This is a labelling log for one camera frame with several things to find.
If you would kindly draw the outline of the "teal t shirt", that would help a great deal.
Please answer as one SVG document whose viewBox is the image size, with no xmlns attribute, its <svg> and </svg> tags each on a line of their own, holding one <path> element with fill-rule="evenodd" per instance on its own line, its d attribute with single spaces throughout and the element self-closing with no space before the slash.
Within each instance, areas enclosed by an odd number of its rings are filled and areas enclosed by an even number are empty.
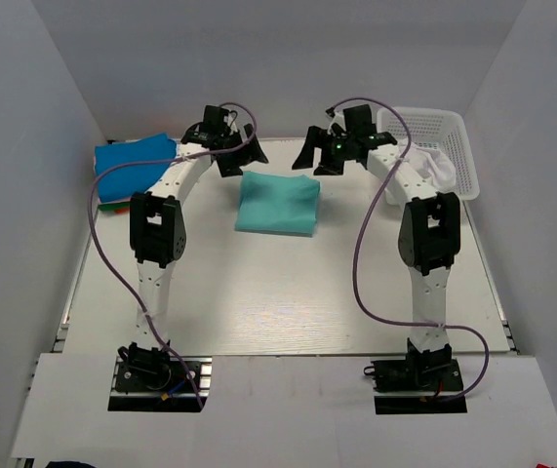
<svg viewBox="0 0 557 468">
<path fill-rule="evenodd" d="M 306 175 L 244 172 L 235 229 L 311 237 L 316 229 L 321 184 Z"/>
</svg>

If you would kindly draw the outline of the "white t shirt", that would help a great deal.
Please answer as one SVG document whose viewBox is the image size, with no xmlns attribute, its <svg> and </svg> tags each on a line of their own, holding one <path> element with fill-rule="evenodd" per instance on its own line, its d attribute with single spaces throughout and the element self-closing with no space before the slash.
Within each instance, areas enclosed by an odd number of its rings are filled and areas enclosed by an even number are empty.
<svg viewBox="0 0 557 468">
<path fill-rule="evenodd" d="M 456 187 L 457 170 L 444 151 L 412 143 L 404 160 L 439 191 L 449 192 Z"/>
</svg>

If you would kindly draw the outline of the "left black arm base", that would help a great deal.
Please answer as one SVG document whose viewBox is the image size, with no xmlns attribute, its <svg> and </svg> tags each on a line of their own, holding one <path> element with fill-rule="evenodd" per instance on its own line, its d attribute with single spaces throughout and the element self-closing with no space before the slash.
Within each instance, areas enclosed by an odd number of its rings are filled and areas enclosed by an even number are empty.
<svg viewBox="0 0 557 468">
<path fill-rule="evenodd" d="M 202 409 L 190 379 L 178 360 L 156 374 L 133 370 L 118 359 L 107 410 L 110 412 L 199 413 Z"/>
</svg>

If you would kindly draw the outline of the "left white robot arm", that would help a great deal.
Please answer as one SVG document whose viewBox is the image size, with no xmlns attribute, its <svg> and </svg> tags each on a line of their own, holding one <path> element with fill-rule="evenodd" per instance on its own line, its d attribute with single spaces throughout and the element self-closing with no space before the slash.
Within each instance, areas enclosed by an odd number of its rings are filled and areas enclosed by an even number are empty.
<svg viewBox="0 0 557 468">
<path fill-rule="evenodd" d="M 207 105 L 203 119 L 189 127 L 170 167 L 130 201 L 130 246 L 139 272 L 136 339 L 138 347 L 163 350 L 168 338 L 168 302 L 173 271 L 186 247 L 183 204 L 199 178 L 217 166 L 222 177 L 268 158 L 256 125 L 236 125 L 238 104 Z"/>
</svg>

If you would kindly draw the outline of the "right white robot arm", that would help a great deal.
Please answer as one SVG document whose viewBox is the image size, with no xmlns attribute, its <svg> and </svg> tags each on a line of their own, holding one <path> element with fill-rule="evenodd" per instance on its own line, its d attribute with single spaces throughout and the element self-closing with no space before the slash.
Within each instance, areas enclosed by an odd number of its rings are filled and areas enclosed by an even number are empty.
<svg viewBox="0 0 557 468">
<path fill-rule="evenodd" d="M 296 170 L 313 169 L 318 176 L 340 176 L 348 161 L 361 164 L 378 177 L 380 193 L 389 192 L 402 208 L 398 251 L 409 269 L 413 318 L 406 375 L 417 388 L 438 381 L 452 360 L 446 331 L 447 283 L 460 250 L 458 196 L 444 193 L 426 180 L 407 160 L 413 147 L 378 130 L 369 105 L 330 107 L 328 128 L 309 127 L 293 163 Z"/>
</svg>

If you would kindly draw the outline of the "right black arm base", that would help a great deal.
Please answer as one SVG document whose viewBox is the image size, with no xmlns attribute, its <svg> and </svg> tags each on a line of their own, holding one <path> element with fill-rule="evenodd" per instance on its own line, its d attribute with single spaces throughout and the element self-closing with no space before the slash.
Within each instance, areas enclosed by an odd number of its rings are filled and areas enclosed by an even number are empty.
<svg viewBox="0 0 557 468">
<path fill-rule="evenodd" d="M 404 360 L 375 360 L 363 374 L 373 382 L 376 415 L 427 415 L 467 413 L 464 397 L 451 397 L 464 389 L 456 359 L 441 370 L 416 377 Z"/>
</svg>

